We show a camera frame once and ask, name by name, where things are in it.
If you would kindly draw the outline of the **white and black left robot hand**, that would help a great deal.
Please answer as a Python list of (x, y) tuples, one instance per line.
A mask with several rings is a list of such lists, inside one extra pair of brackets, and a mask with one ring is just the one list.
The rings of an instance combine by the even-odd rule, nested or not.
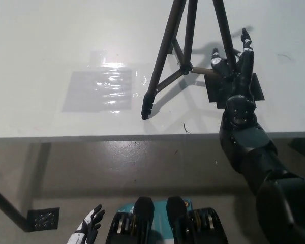
[(101, 204), (92, 209), (70, 236), (67, 244), (93, 244), (96, 240), (98, 229), (101, 227), (100, 221), (104, 214), (105, 211), (102, 209)]

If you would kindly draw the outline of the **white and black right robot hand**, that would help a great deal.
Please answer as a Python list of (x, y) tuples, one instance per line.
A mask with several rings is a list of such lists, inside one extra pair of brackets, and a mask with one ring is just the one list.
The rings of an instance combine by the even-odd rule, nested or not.
[(232, 97), (243, 96), (249, 100), (253, 100), (254, 96), (252, 95), (250, 87), (254, 67), (254, 50), (251, 37), (245, 28), (242, 29), (241, 41), (243, 51), (235, 53), (237, 64), (236, 72), (232, 71), (227, 59), (220, 57), (217, 48), (214, 48), (212, 51), (211, 67), (216, 73), (223, 76), (226, 81), (233, 83)]

